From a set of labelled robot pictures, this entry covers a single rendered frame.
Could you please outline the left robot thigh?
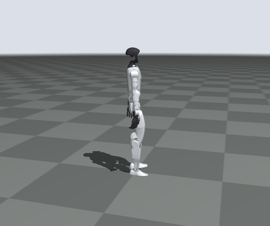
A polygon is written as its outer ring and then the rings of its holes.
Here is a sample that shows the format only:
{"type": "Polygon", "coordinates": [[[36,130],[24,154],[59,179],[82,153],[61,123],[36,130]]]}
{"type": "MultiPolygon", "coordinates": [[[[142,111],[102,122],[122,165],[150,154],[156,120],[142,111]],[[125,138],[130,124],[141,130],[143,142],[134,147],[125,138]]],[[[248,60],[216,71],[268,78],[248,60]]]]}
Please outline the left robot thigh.
{"type": "Polygon", "coordinates": [[[131,133],[130,139],[133,140],[134,138],[137,138],[136,132],[131,133]]]}

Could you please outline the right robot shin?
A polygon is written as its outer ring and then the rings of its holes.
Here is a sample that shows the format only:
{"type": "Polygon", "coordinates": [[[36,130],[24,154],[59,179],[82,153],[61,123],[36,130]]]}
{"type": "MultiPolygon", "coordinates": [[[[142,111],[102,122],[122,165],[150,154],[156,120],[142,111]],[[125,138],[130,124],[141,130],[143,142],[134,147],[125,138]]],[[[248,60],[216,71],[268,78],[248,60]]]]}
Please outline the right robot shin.
{"type": "Polygon", "coordinates": [[[132,159],[134,162],[134,171],[138,172],[139,171],[139,162],[140,162],[140,158],[141,158],[141,149],[142,149],[142,143],[141,146],[139,146],[138,141],[134,140],[131,143],[131,152],[132,152],[132,159]]]}

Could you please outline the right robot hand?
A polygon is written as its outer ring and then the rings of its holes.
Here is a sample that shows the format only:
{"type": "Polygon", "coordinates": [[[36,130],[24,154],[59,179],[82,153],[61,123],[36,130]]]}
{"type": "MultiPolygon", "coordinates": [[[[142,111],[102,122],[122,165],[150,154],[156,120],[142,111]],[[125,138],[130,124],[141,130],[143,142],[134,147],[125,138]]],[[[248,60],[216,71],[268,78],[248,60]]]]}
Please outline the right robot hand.
{"type": "Polygon", "coordinates": [[[130,129],[137,128],[137,125],[139,124],[139,119],[138,119],[139,115],[135,115],[135,111],[133,111],[132,116],[133,116],[133,119],[132,119],[132,124],[129,127],[130,129]]]}

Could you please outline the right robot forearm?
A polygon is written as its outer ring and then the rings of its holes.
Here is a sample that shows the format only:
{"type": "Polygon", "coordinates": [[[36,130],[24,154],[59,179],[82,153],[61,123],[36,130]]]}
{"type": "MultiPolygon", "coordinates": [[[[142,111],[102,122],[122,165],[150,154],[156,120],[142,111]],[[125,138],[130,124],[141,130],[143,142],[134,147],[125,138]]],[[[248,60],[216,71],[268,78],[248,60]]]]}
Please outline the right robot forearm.
{"type": "Polygon", "coordinates": [[[133,111],[135,111],[135,115],[139,114],[139,96],[140,96],[140,92],[139,91],[135,91],[133,94],[133,111]]]}

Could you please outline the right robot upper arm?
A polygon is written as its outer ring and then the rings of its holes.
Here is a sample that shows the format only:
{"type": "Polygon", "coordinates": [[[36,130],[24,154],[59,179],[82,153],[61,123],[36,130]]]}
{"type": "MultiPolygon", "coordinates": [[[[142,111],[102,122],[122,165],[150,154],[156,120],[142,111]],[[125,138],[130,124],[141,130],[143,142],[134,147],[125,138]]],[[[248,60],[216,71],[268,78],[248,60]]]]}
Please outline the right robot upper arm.
{"type": "Polygon", "coordinates": [[[132,95],[134,94],[135,91],[137,90],[138,87],[138,77],[139,73],[137,70],[131,70],[130,72],[130,78],[131,78],[131,90],[132,90],[132,95]]]}

